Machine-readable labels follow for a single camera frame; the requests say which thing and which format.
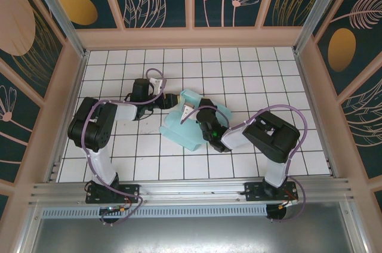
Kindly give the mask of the light blue paper box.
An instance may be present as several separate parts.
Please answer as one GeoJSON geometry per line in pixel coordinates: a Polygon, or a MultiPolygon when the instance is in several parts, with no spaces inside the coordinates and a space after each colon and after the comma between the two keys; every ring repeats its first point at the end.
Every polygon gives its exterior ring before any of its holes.
{"type": "MultiPolygon", "coordinates": [[[[174,110],[170,111],[165,117],[164,125],[160,127],[160,133],[167,139],[187,148],[190,151],[195,151],[202,144],[206,144],[202,137],[202,131],[196,121],[196,114],[199,112],[199,102],[204,97],[192,90],[186,89],[180,93],[180,100],[178,106],[174,110]],[[180,124],[182,115],[182,106],[185,102],[194,105],[194,110],[189,115],[189,118],[183,124],[180,124]]],[[[229,121],[232,118],[231,111],[224,105],[211,100],[217,107],[216,117],[222,126],[229,127],[229,121]]]]}

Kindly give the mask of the grey metal sheet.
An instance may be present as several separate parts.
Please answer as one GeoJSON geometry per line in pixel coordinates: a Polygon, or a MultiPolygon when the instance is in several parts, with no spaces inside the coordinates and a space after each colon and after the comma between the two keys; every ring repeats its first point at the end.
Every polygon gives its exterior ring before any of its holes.
{"type": "Polygon", "coordinates": [[[102,225],[76,208],[38,208],[20,253],[371,253],[348,204],[291,207],[295,220],[263,216],[141,217],[102,225]]]}

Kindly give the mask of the aluminium mounting rail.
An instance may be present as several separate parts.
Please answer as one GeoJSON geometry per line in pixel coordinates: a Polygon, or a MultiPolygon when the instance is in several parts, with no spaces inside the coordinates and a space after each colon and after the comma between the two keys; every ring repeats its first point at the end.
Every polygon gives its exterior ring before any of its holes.
{"type": "MultiPolygon", "coordinates": [[[[345,178],[330,176],[299,176],[306,193],[306,202],[342,202],[354,194],[345,178]]],[[[154,205],[217,205],[244,203],[247,182],[262,178],[218,178],[201,180],[138,181],[140,196],[147,206],[154,205]]],[[[32,188],[29,205],[85,206],[85,183],[39,183],[32,188]]]]}

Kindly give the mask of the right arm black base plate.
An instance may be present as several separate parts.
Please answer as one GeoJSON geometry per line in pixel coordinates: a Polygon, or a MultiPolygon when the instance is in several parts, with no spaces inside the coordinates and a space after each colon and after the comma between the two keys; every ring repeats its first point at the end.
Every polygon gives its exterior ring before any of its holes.
{"type": "Polygon", "coordinates": [[[274,187],[261,182],[248,182],[244,184],[244,191],[241,195],[245,196],[246,201],[253,202],[286,202],[298,200],[296,184],[293,181],[285,181],[280,187],[274,187]]]}

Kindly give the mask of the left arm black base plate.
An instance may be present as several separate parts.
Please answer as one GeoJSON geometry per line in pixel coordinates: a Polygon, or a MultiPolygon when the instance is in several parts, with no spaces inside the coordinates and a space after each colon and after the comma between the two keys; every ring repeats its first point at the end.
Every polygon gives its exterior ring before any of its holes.
{"type": "MultiPolygon", "coordinates": [[[[138,184],[120,184],[116,186],[116,189],[120,192],[133,195],[129,197],[131,203],[137,203],[137,195],[139,194],[139,185],[138,184]]],[[[86,204],[111,204],[111,203],[125,203],[126,196],[116,193],[113,190],[107,189],[105,186],[102,186],[97,183],[91,182],[89,185],[85,186],[86,204]]]]}

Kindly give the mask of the aluminium corner post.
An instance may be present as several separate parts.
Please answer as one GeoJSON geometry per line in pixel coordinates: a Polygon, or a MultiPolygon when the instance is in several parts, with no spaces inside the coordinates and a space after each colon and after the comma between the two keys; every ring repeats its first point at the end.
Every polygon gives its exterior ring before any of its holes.
{"type": "Polygon", "coordinates": [[[67,39],[70,41],[75,51],[80,57],[84,57],[86,49],[84,48],[72,22],[66,15],[59,0],[44,0],[51,9],[54,17],[57,19],[63,32],[66,34],[67,39]]]}
{"type": "Polygon", "coordinates": [[[319,20],[324,15],[332,0],[316,0],[313,4],[306,21],[303,24],[301,32],[293,46],[293,52],[296,56],[300,55],[308,40],[310,39],[319,20]]]}

